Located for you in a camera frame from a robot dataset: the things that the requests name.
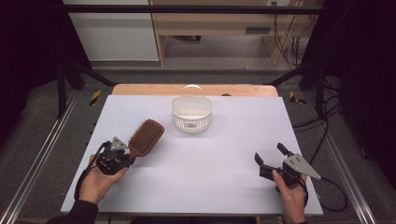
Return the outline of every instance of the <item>white basket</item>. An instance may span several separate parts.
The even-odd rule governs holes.
[[[188,88],[201,90],[201,96],[185,95]],[[172,113],[176,126],[185,133],[200,133],[207,129],[212,114],[213,102],[197,85],[187,85],[181,95],[172,99]]]

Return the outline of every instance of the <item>tabletop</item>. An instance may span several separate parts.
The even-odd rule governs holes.
[[[162,138],[146,157],[137,158],[125,177],[113,186],[99,203],[101,212],[137,216],[282,214],[275,183],[259,177],[259,166],[254,161],[258,152],[264,163],[281,166],[285,157],[276,148],[279,142],[301,153],[275,88],[241,85],[228,89],[221,85],[220,91],[210,91],[214,85],[200,85],[213,101],[212,121],[207,130],[191,134],[176,128],[170,109],[172,99],[184,86],[160,85],[167,90],[162,94],[155,86],[145,84],[140,87],[146,94],[140,95],[126,94],[126,89],[136,91],[136,86],[116,87],[106,100],[71,189],[100,144],[113,136],[127,142],[142,120],[154,119],[165,128]],[[273,97],[236,95],[249,89]],[[307,188],[310,199],[305,213],[322,215],[309,178]],[[69,192],[61,211],[68,212],[73,201],[73,192]]]

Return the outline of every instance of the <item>cabinet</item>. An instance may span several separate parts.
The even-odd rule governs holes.
[[[253,6],[265,7],[270,0],[149,0],[151,5],[180,6]],[[321,6],[322,1],[290,0],[287,6]],[[282,60],[281,51],[275,43],[275,30],[279,35],[278,44],[285,50],[291,36],[310,36],[315,20],[308,15],[259,15],[259,14],[176,14],[155,13],[152,15],[160,63],[166,51],[169,35],[259,35],[271,55],[273,65]]]
[[[148,5],[145,0],[64,0],[67,5]],[[158,61],[149,13],[69,13],[90,61]]]

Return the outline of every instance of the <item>person's hand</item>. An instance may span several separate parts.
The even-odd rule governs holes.
[[[288,224],[305,222],[304,200],[305,190],[299,184],[295,184],[288,188],[282,176],[273,171],[274,181],[279,188],[283,201],[283,216]],[[302,175],[302,179],[306,181],[306,175]]]
[[[82,181],[79,199],[98,204],[107,194],[110,187],[121,180],[128,168],[123,168],[115,175],[105,175],[97,167],[91,168]]]

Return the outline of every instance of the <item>black sleeve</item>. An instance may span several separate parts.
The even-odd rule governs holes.
[[[93,224],[98,211],[96,204],[76,200],[69,214],[52,218],[47,224]]]

